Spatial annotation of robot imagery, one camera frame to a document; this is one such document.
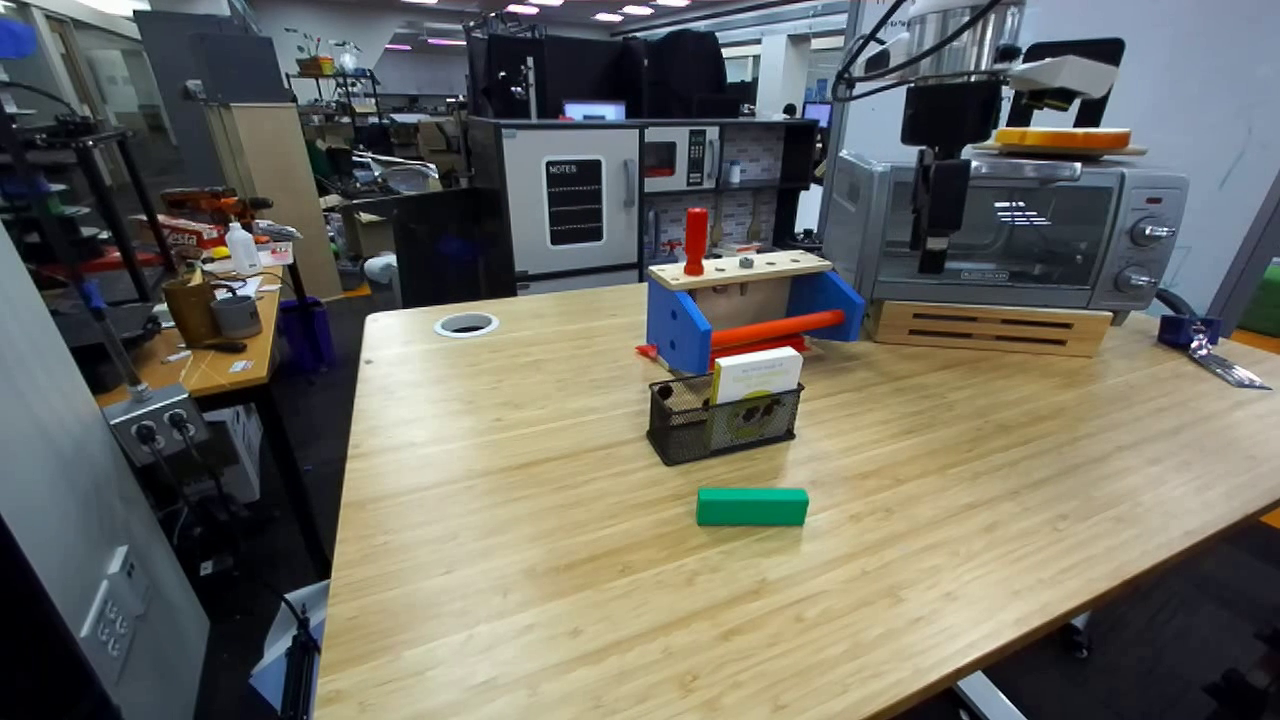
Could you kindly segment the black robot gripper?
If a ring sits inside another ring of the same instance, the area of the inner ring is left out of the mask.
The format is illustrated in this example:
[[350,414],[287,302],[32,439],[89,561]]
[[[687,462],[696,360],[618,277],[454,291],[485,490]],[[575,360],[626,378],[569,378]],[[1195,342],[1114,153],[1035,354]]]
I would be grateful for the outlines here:
[[940,270],[932,235],[952,235],[964,223],[968,159],[964,149],[991,135],[998,118],[996,78],[913,82],[905,100],[899,140],[917,149],[913,171],[913,239],[918,277]]

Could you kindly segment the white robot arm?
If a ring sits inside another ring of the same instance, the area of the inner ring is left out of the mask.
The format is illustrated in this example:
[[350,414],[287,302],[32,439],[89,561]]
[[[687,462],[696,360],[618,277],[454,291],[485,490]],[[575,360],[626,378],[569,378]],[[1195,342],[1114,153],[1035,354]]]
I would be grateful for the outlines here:
[[964,223],[968,142],[998,118],[998,69],[1019,57],[1025,0],[888,0],[836,72],[839,100],[905,90],[899,140],[917,153],[917,269],[940,277]]

